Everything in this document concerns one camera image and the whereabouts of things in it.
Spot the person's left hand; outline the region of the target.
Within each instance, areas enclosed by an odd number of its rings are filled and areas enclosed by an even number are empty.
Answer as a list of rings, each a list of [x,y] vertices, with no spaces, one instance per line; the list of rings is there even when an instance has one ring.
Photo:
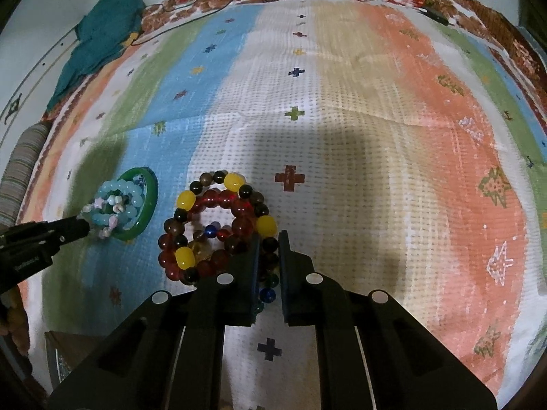
[[[10,336],[18,352],[30,350],[29,320],[18,286],[1,294],[1,335]]]

